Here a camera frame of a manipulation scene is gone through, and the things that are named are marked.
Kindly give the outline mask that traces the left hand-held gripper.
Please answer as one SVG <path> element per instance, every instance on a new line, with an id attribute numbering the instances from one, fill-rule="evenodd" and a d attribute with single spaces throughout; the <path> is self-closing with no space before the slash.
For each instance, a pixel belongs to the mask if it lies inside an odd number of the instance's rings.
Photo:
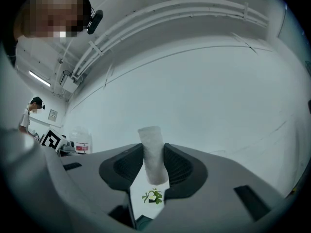
<path id="1" fill-rule="evenodd" d="M 65 136 L 59 134 L 53 128 L 46 131 L 40 140 L 40 144 L 54 149 L 56 153 L 76 152 L 74 142 L 67 140 Z"/>

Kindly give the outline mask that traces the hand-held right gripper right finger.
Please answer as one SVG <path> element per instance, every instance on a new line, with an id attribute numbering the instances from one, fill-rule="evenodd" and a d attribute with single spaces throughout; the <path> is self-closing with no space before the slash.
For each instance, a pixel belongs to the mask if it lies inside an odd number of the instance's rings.
<path id="1" fill-rule="evenodd" d="M 281 215 L 285 198 L 241 164 L 166 144 L 170 187 L 150 233 L 263 233 Z"/>

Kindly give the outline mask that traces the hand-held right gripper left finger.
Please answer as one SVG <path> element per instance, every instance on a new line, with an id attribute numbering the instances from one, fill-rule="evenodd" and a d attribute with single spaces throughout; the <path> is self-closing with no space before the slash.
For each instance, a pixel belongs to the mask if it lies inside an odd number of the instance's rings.
<path id="1" fill-rule="evenodd" d="M 135 229 L 130 187 L 143 163 L 142 144 L 58 157 L 46 152 L 49 175 L 75 229 Z"/>

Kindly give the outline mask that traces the small white cylinder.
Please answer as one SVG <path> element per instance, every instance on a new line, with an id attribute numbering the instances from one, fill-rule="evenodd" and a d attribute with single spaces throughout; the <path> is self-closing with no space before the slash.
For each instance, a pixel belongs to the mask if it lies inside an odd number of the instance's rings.
<path id="1" fill-rule="evenodd" d="M 168 173 L 164 166 L 164 142 L 159 126 L 138 129 L 143 145 L 143 161 L 147 181 L 152 185 L 161 185 L 168 181 Z"/>

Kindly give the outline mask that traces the dark green drawer box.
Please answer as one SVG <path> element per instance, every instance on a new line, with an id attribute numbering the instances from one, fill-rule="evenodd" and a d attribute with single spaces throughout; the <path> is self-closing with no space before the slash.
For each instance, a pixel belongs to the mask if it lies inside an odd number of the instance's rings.
<path id="1" fill-rule="evenodd" d="M 141 215 L 138 219 L 136 219 L 136 230 L 143 231 L 152 221 L 152 218 Z"/>

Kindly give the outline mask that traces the white ceiling junction box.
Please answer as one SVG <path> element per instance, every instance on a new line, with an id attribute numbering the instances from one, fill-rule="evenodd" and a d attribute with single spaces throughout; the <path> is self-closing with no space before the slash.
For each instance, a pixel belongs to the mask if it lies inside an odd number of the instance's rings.
<path id="1" fill-rule="evenodd" d="M 71 73 L 68 70 L 62 72 L 60 86 L 67 92 L 73 93 L 78 88 L 78 83 L 71 78 Z"/>

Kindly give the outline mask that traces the clear water bottle red label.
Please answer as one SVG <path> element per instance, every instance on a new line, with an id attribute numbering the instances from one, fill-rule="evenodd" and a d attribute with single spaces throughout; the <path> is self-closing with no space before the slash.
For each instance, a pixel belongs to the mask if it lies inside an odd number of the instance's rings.
<path id="1" fill-rule="evenodd" d="M 84 127 L 77 126 L 70 132 L 70 140 L 74 142 L 75 150 L 78 154 L 91 154 L 92 137 Z"/>

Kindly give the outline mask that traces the small white flower plant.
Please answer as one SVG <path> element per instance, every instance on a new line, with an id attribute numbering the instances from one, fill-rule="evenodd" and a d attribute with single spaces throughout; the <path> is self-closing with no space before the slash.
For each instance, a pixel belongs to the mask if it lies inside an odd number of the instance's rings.
<path id="1" fill-rule="evenodd" d="M 157 205 L 163 202 L 163 194 L 162 191 L 157 188 L 153 188 L 152 190 L 146 192 L 142 197 L 143 202 L 148 201 L 149 203 L 155 203 Z"/>

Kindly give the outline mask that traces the ceiling strip light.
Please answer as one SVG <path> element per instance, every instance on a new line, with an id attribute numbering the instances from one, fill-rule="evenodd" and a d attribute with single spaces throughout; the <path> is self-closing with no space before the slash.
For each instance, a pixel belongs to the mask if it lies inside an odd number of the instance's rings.
<path id="1" fill-rule="evenodd" d="M 39 76 L 37 76 L 35 73 L 33 73 L 32 71 L 29 71 L 29 74 L 34 77 L 35 79 L 37 79 L 38 81 L 40 81 L 41 83 L 43 83 L 44 85 L 50 87 L 51 84 L 47 81 L 45 81 L 44 79 L 40 78 Z"/>

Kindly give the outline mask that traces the person's black shirt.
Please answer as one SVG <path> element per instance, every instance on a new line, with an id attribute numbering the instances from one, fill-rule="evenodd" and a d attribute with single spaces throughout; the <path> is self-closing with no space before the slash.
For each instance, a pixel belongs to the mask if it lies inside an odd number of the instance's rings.
<path id="1" fill-rule="evenodd" d="M 6 56 L 12 66 L 15 66 L 17 59 L 17 43 L 12 32 L 4 32 L 1 36 Z"/>

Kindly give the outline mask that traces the white ceiling pipe bundle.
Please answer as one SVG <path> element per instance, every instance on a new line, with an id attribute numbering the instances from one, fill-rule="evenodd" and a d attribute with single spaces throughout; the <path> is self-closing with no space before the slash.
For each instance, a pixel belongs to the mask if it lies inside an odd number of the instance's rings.
<path id="1" fill-rule="evenodd" d="M 107 29 L 95 41 L 76 64 L 72 78 L 78 80 L 82 74 L 108 50 L 121 41 L 154 25 L 186 17 L 229 17 L 266 28 L 269 19 L 249 7 L 227 0 L 169 0 L 133 12 Z"/>

